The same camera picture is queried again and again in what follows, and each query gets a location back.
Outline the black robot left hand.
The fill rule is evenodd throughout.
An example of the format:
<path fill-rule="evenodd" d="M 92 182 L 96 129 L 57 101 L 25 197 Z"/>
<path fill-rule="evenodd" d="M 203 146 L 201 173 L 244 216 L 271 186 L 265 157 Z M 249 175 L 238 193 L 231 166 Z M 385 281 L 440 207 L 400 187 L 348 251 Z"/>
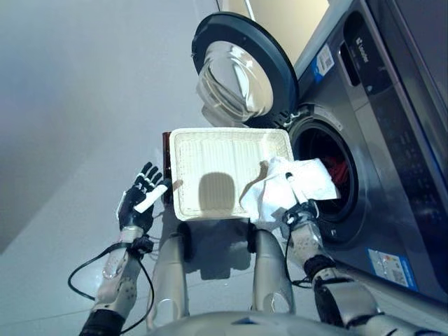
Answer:
<path fill-rule="evenodd" d="M 137 227 L 146 234 L 153 225 L 154 204 L 170 189 L 172 181 L 163 178 L 152 162 L 147 162 L 123 194 L 116 216 L 120 230 Z"/>

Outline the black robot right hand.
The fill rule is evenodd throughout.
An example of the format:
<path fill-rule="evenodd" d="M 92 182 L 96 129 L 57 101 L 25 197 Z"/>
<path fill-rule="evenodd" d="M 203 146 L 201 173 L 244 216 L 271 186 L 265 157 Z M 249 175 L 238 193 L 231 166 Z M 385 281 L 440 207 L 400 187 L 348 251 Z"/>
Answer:
<path fill-rule="evenodd" d="M 299 188 L 298 182 L 295 180 L 294 175 L 291 172 L 286 172 L 286 180 L 290 185 L 290 188 L 294 194 L 297 203 L 303 208 L 310 210 L 313 215 L 319 217 L 319 208 L 313 199 L 307 199 L 303 191 Z"/>

